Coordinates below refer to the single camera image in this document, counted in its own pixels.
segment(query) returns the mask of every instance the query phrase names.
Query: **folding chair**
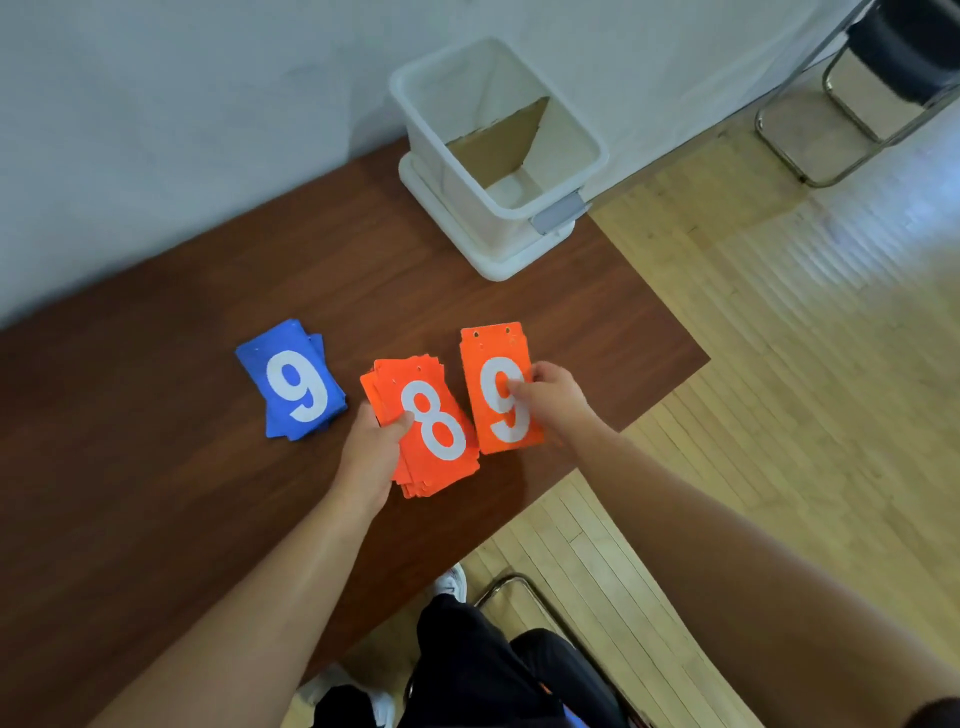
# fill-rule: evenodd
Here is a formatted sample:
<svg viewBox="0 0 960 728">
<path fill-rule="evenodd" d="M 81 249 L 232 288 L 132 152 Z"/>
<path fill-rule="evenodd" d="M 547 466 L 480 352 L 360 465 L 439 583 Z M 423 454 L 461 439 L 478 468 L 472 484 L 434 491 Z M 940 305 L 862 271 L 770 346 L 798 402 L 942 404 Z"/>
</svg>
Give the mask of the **folding chair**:
<svg viewBox="0 0 960 728">
<path fill-rule="evenodd" d="M 870 141 L 866 154 L 825 180 L 811 179 L 764 128 L 764 114 L 841 33 L 847 42 L 822 78 L 823 90 Z M 902 100 L 922 107 L 905 126 L 880 137 L 841 99 L 830 74 L 845 54 L 854 54 Z M 802 182 L 837 184 L 889 146 L 899 144 L 960 96 L 960 0 L 862 0 L 832 33 L 779 85 L 756 113 L 757 134 Z"/>
</svg>

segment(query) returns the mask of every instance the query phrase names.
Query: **forearm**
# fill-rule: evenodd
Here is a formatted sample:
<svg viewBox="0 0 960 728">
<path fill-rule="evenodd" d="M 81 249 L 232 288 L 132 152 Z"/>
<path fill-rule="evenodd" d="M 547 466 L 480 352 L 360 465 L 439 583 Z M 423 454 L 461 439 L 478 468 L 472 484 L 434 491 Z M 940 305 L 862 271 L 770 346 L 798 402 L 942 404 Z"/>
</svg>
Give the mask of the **forearm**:
<svg viewBox="0 0 960 728">
<path fill-rule="evenodd" d="M 598 420 L 585 478 L 710 659 L 770 726 L 902 726 L 957 676 L 858 596 Z"/>
<path fill-rule="evenodd" d="M 347 490 L 331 487 L 93 725 L 278 726 L 370 525 Z"/>
</svg>

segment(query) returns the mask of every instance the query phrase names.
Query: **number card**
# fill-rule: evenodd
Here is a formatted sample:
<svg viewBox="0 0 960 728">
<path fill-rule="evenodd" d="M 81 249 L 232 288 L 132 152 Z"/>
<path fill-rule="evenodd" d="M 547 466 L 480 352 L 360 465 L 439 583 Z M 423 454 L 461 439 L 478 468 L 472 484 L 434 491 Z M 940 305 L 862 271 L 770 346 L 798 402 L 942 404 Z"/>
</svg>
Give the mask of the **number card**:
<svg viewBox="0 0 960 728">
<path fill-rule="evenodd" d="M 237 347 L 236 355 L 267 401 L 271 433 L 298 440 L 347 408 L 343 390 L 295 319 Z"/>
<path fill-rule="evenodd" d="M 437 359 L 378 359 L 361 382 L 374 411 L 379 403 L 382 425 L 405 410 L 414 414 L 413 426 L 400 441 L 401 463 L 395 472 L 405 496 L 432 496 L 479 469 L 476 432 L 447 389 Z"/>
<path fill-rule="evenodd" d="M 460 337 L 480 451 L 489 455 L 542 443 L 543 429 L 507 389 L 508 379 L 530 381 L 530 353 L 520 324 L 463 328 Z"/>
<path fill-rule="evenodd" d="M 317 352 L 317 356 L 320 357 L 321 361 L 326 366 L 326 354 L 324 353 L 324 338 L 319 333 L 311 333 L 307 336 L 307 339 L 310 340 L 310 344 L 313 345 L 314 350 Z M 335 412 L 330 413 L 330 416 L 324 418 L 324 422 L 320 425 L 317 425 L 317 430 L 323 432 L 328 427 L 330 427 L 330 420 L 339 415 L 341 412 L 347 409 L 347 395 L 344 393 L 344 390 L 340 389 L 340 385 L 337 385 L 337 390 L 340 393 L 340 396 L 344 398 L 344 404 L 341 409 L 338 409 Z M 284 422 L 276 414 L 272 414 L 270 408 L 267 408 L 267 437 L 283 437 L 286 434 L 284 430 Z"/>
</svg>

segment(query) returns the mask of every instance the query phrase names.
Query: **brown table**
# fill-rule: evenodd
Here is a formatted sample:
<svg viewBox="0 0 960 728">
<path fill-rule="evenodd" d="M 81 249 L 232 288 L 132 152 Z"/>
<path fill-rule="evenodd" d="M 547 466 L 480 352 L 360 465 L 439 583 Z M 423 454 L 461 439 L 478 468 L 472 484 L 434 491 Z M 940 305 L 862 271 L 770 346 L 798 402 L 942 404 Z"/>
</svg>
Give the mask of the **brown table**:
<svg viewBox="0 0 960 728">
<path fill-rule="evenodd" d="M 466 405 L 460 328 L 512 320 L 620 428 L 707 361 L 588 218 L 512 279 L 481 279 L 400 183 L 405 149 L 0 332 L 0 724 L 83 723 L 324 494 L 351 416 L 298 443 L 268 440 L 233 354 L 279 321 L 324 335 L 354 405 L 375 358 L 424 352 Z M 570 468 L 544 446 L 484 457 L 432 498 L 394 489 L 313 666 Z"/>
</svg>

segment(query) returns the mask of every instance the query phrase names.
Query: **bin handle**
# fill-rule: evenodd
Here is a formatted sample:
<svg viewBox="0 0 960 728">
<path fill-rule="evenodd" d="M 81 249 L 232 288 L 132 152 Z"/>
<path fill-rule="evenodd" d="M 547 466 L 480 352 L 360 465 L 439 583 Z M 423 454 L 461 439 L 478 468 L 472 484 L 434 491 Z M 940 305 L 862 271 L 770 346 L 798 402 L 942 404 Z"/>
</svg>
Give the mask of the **bin handle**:
<svg viewBox="0 0 960 728">
<path fill-rule="evenodd" d="M 590 209 L 576 189 L 565 197 L 560 198 L 553 205 L 530 218 L 530 224 L 541 235 L 547 235 L 572 220 L 576 220 Z"/>
</svg>

